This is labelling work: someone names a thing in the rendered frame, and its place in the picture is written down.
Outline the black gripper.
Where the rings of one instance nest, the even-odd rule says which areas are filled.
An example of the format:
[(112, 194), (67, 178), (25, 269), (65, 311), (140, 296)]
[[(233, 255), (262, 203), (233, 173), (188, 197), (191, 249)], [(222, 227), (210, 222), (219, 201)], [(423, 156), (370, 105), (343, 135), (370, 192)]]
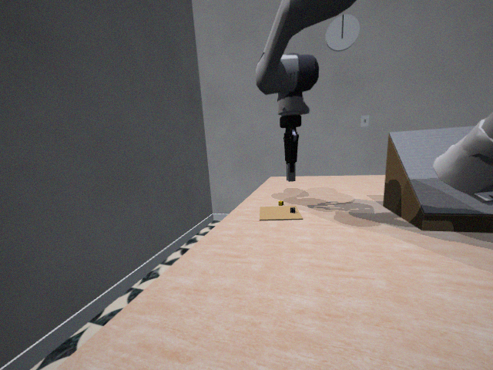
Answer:
[(280, 117), (280, 127), (286, 128), (283, 140), (288, 182), (296, 181), (295, 163), (297, 161), (297, 147), (299, 139), (299, 134), (297, 134), (296, 127), (298, 126), (301, 126), (301, 115), (288, 115)]

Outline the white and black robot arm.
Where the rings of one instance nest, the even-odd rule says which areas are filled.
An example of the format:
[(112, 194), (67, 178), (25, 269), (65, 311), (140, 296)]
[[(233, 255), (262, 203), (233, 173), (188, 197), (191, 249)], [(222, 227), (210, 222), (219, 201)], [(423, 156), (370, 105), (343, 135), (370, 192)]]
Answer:
[[(310, 90), (319, 77), (313, 55), (283, 55), (292, 36), (339, 15), (356, 1), (282, 0), (256, 68), (259, 90), (265, 95), (278, 93), (278, 115), (308, 114), (310, 108), (302, 93)], [(440, 180), (456, 190), (482, 203), (493, 202), (493, 112), (437, 157), (433, 168)]]

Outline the tan square mat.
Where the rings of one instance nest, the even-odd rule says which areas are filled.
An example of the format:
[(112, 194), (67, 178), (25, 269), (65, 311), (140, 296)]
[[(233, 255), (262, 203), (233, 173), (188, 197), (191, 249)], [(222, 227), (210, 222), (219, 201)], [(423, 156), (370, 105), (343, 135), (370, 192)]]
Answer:
[[(295, 213), (290, 208), (295, 207)], [(296, 206), (260, 207), (260, 220), (303, 220)]]

